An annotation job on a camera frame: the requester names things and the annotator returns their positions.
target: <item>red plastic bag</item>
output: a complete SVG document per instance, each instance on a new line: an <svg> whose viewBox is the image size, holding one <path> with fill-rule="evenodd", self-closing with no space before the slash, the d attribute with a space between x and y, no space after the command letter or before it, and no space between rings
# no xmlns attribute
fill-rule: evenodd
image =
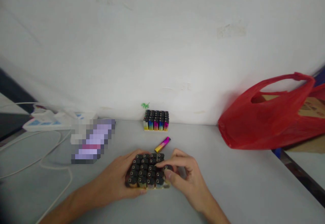
<svg viewBox="0 0 325 224"><path fill-rule="evenodd" d="M284 79L306 80L306 83L291 92L260 92ZM314 83L313 77L294 73L261 81L245 91L218 121L226 144L235 149L275 149L325 133L325 119L298 115L309 93L315 92ZM252 103L261 94L280 96Z"/></svg>

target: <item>white cable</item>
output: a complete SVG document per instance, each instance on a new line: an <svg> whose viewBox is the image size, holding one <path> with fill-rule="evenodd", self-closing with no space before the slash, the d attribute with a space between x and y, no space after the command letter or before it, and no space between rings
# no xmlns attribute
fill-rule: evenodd
<svg viewBox="0 0 325 224"><path fill-rule="evenodd" d="M37 133L31 134L31 135L28 135L28 136L26 136L26 137L22 137L22 138L20 138L19 140L15 141L15 142L13 142L13 143L10 143L9 145L3 146L3 147L0 149L0 151L6 149L7 147L10 147L11 145L13 145L13 144L15 144L15 143L17 143L17 142L20 142L20 141L23 140L23 139L29 138L29 137L31 137L31 136L34 136L34 135L36 135L36 134L43 133L43 132L46 132L46 131L41 131L41 132L37 132ZM61 139L61 133L59 133L58 131L54 131L54 132L58 133L58 134L60 135L60 137L59 137L59 139L58 139L58 142L55 144L55 146L51 149L51 151L50 151L49 153L51 153L52 150L55 149L55 148L59 145L59 142L60 142L60 139ZM14 174L17 174L17 173L23 171L23 170L25 170L26 168L28 168L28 167L32 166L33 164L37 163L38 161L40 161L42 158L39 158L38 160L36 160L36 161L30 163L28 166L25 166L24 168L21 168L21 169L18 170L18 171L15 171L15 172L10 173L10 174L8 174L8 175L6 175L6 176L0 177L0 179L3 179L3 178L6 178L6 177L9 177L9 176L12 176L12 175L14 175Z"/></svg>
<svg viewBox="0 0 325 224"><path fill-rule="evenodd" d="M69 131L69 133L57 144L60 145L63 141L65 141L65 139L70 135L71 130ZM40 219L38 219L38 221L36 222L36 224L39 224L41 222L41 220L47 215L47 213L52 209L52 207L55 205L55 203L60 199L60 197L62 196L62 194L68 189L68 187L70 186L72 180L73 180L73 175L72 172L70 170L69 167L51 167L51 166L46 166L42 164L43 159L45 158L45 156L41 159L40 161L40 166L42 168L45 169L51 169L51 170L68 170L69 172L69 176L70 176L70 181L68 183L68 185L63 189L63 191L59 194L59 196L54 200L54 202L50 205L50 207L43 213L43 215L40 217Z"/></svg>
<svg viewBox="0 0 325 224"><path fill-rule="evenodd" d="M43 105L43 106L51 106L51 107L54 107L54 108L57 108L57 109L60 109L62 110L65 114L67 114L68 116L70 116L71 118L75 119L74 117L72 117L65 109L63 109L62 107L60 106L56 106L56 105L51 105L51 104L44 104L44 103L38 103L38 102L19 102L19 103L12 103L12 104L6 104L6 105L3 105L3 106L0 106L0 109L3 108L3 107L7 107L7 106L10 106L10 105L19 105L19 104L33 104L33 107L35 109L35 105Z"/></svg>
<svg viewBox="0 0 325 224"><path fill-rule="evenodd" d="M22 137L22 138L20 138L19 140L17 140L17 141L15 141L15 142L13 142L13 143L10 143L10 144L8 144L8 145L6 145L6 146L4 146L3 148L1 148L0 149L0 151L1 150L4 150L5 148L7 148L7 147L9 147L9 146L11 146L11 145L13 145L13 144L15 144L15 143L17 143L17 142L19 142L19 141L21 141L21 140L23 140L23 139L26 139L26 138L29 138L29 137L31 137L31 136L34 136L34 135L36 135L36 134L39 134L39 133L43 133L43 132L46 132L46 131L40 131L40 132L37 132L37 133L34 133L34 134L31 134L31 135L28 135L28 136L26 136L26 137ZM36 160L36 161L34 161L33 163L31 163L31 164L29 164L28 166L26 166L26 167L24 167L24 168L22 168L22 169L20 169L20 170L18 170L18 171L16 171L16 172L13 172L13 173L11 173L11 174L9 174L9 175L6 175L6 176L3 176L3 177L0 177L0 179L2 179L2 178L6 178L6 177L9 177L9 176L12 176L12 175L14 175L14 174L16 174L16 173L19 173L19 172L21 172L21 171L23 171L24 169L26 169L26 168L28 168L28 167L30 167L31 165L33 165L33 164L35 164L36 162L38 162L38 161L40 161L40 166L42 167L42 168L44 168L44 169L51 169L51 170L68 170L68 172L69 172L69 176L70 176L70 181L69 181L69 183L68 183L68 185L63 189L63 191L59 194L59 196L54 200L54 202L50 205L50 207L43 213L43 215L40 217L40 219L36 222L36 224L39 224L40 222L41 222L41 220L47 215L47 213L51 210L51 208L55 205L55 203L60 199L60 197L62 196L62 194L68 189L68 187L70 186L70 184L71 184L71 182L72 182L72 180L73 180L73 175L72 175L72 172L71 172L71 170L70 170L70 168L69 167L51 167L51 166L46 166L46 165L43 165L42 164L42 161L44 160L44 158L47 156L47 155L49 155L56 147L58 147L62 142L64 142L66 139L67 139L67 137L70 135L70 133L71 133L71 130L66 134L66 136L61 140L61 133L59 133L58 131L54 131L54 132L56 132L56 133L58 133L59 135L60 135L60 137L59 137L59 140L58 140L58 142L55 144L55 146L49 151L49 152L47 152L46 153L46 155L44 155L42 158L40 158L40 159L38 159L38 160Z"/></svg>

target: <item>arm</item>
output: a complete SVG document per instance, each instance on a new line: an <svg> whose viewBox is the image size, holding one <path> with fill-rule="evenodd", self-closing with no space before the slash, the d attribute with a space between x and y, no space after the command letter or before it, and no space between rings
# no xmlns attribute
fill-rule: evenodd
<svg viewBox="0 0 325 224"><path fill-rule="evenodd" d="M192 207L202 213L212 224L229 224L227 217L210 193L196 160L188 154L175 149L171 159L158 163L157 167L172 165L175 170L182 166L186 170L186 179L171 170L164 170L165 177L180 190Z"/></svg>
<svg viewBox="0 0 325 224"><path fill-rule="evenodd" d="M125 186L125 176L133 159L145 153L148 152L138 149L116 158L98 177L71 193L40 224L68 224L91 209L145 194L145 189Z"/></svg>

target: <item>white table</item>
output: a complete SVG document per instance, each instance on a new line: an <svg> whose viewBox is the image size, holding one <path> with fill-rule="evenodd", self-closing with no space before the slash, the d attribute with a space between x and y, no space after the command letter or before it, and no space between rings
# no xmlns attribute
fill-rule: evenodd
<svg viewBox="0 0 325 224"><path fill-rule="evenodd" d="M325 190L325 154L291 151L285 153Z"/></svg>
<svg viewBox="0 0 325 224"><path fill-rule="evenodd" d="M175 147L194 156L206 183L231 223L325 223L325 210L270 151L233 150L215 126L170 124L169 132L144 132L142 122L117 121L112 146L93 165L70 165L69 138L45 161L70 165L73 182L60 201L96 177L115 157L136 148L153 152L166 137L169 158ZM56 143L52 132L23 140L1 153L0 175L43 156ZM6 178L0 194L13 223L34 223L67 185L67 171L34 165ZM75 223L202 223L205 220L176 189L151 190L86 213Z"/></svg>

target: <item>cardboard box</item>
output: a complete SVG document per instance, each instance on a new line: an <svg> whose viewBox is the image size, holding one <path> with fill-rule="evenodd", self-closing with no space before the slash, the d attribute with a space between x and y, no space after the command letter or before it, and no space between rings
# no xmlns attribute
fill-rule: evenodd
<svg viewBox="0 0 325 224"><path fill-rule="evenodd" d="M272 100L278 95L262 95L264 101ZM298 111L300 116L318 117L325 119L325 101L308 97L304 105Z"/></svg>
<svg viewBox="0 0 325 224"><path fill-rule="evenodd" d="M312 139L308 139L302 143L290 145L284 148L284 150L290 152L309 152L325 154L325 134Z"/></svg>

